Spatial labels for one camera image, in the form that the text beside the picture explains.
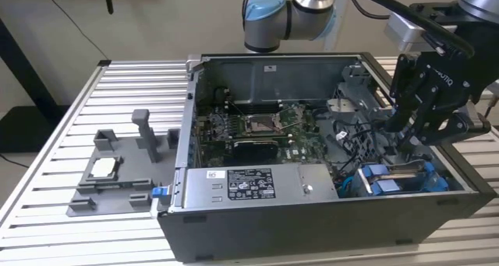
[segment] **white wall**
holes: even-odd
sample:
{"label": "white wall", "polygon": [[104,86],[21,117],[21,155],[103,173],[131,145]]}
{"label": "white wall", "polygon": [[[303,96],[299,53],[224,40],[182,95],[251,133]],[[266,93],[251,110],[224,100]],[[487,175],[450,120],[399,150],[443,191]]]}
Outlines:
{"label": "white wall", "polygon": [[[113,60],[175,60],[192,53],[244,52],[242,0],[113,0],[113,15],[107,13],[104,0],[56,1]],[[370,11],[384,12],[376,4],[360,2]],[[0,17],[57,102],[71,103],[103,59],[99,51],[51,0],[0,0]],[[383,21],[364,18],[348,4],[336,50],[395,55],[383,29]],[[319,52],[323,47],[323,41],[287,41],[280,51]],[[29,104],[12,82],[0,63],[0,112]]]}

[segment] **power supply label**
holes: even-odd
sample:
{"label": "power supply label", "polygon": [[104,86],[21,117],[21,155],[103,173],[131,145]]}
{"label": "power supply label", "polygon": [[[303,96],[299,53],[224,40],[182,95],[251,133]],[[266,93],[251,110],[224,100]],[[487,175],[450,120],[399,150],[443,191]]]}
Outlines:
{"label": "power supply label", "polygon": [[254,200],[275,198],[272,170],[251,168],[227,171],[228,198]]}

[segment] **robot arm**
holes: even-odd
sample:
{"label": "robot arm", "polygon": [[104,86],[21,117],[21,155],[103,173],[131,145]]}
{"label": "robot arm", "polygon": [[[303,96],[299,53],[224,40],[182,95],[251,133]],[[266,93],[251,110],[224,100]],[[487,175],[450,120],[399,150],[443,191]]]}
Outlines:
{"label": "robot arm", "polygon": [[282,40],[314,40],[334,25],[334,0],[248,0],[244,14],[244,46],[270,53]]}
{"label": "robot arm", "polygon": [[412,4],[410,9],[447,32],[422,29],[394,10],[387,32],[403,51],[422,53],[399,56],[390,91],[396,110],[384,129],[404,131],[402,145],[412,136],[428,145],[452,143],[491,129],[474,104],[499,78],[499,0]]}
{"label": "robot arm", "polygon": [[[412,136],[423,144],[438,144],[487,133],[491,125],[474,104],[499,78],[499,0],[410,7],[395,0],[372,1],[392,12],[386,32],[403,52],[390,92],[395,113],[380,126],[403,133],[402,146]],[[271,52],[282,40],[327,34],[335,19],[332,2],[250,0],[246,47]],[[420,54],[404,54],[414,51]]]}

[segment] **power cable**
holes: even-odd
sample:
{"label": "power cable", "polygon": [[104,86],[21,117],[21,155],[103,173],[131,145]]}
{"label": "power cable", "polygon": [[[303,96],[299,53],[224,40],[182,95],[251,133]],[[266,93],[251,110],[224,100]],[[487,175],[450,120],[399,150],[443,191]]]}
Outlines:
{"label": "power cable", "polygon": [[426,18],[404,4],[402,4],[396,0],[371,1],[380,4],[384,8],[396,13],[406,20],[420,26],[427,31],[427,33],[431,34],[432,37],[435,37],[439,41],[444,42],[451,47],[450,50],[458,49],[467,58],[471,58],[475,55],[474,46],[462,37],[451,33],[442,27],[442,25],[439,25],[430,18]]}
{"label": "power cable", "polygon": [[368,17],[370,19],[388,19],[388,18],[390,18],[390,15],[375,15],[374,13],[367,12],[367,11],[364,10],[364,8],[362,8],[362,6],[360,6],[358,0],[352,0],[352,3],[354,3],[354,6],[358,8],[359,12],[360,12],[366,17]]}
{"label": "power cable", "polygon": [[64,9],[61,8],[61,6],[57,4],[57,2],[55,0],[52,0],[53,4],[57,6],[57,8],[61,10],[61,12],[65,14],[65,16],[68,17],[68,19],[71,20],[72,24],[76,26],[76,29],[77,31],[80,31],[81,35],[84,36],[84,38],[87,38],[88,42],[91,42],[91,44],[93,45],[93,47],[99,50],[100,54],[103,55],[103,57],[109,60],[108,56],[104,54],[103,50],[99,48],[99,46],[93,43],[93,41],[88,38],[88,36],[85,35],[85,33],[83,32],[81,28],[79,27],[79,25],[76,24],[75,20],[69,17],[68,13],[64,11]]}
{"label": "power cable", "polygon": [[247,23],[247,6],[248,6],[248,0],[243,0],[243,7],[242,7],[242,17],[243,17],[243,30]]}
{"label": "power cable", "polygon": [[9,163],[12,163],[15,165],[20,165],[24,168],[29,168],[27,165],[23,165],[21,163],[17,163],[17,162],[9,160],[3,154],[0,154],[0,158],[3,158],[5,161],[8,161]]}

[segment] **gray post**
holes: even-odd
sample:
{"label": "gray post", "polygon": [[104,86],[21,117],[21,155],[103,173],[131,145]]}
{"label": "gray post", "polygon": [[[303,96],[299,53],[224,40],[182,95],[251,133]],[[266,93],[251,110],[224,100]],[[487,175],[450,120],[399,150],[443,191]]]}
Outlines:
{"label": "gray post", "polygon": [[146,148],[151,162],[159,161],[156,150],[156,137],[150,127],[150,111],[147,109],[135,109],[132,113],[132,123],[139,126],[140,139],[138,139],[139,148]]}
{"label": "gray post", "polygon": [[113,151],[112,141],[117,141],[113,130],[97,130],[93,137],[93,144],[99,151]]}

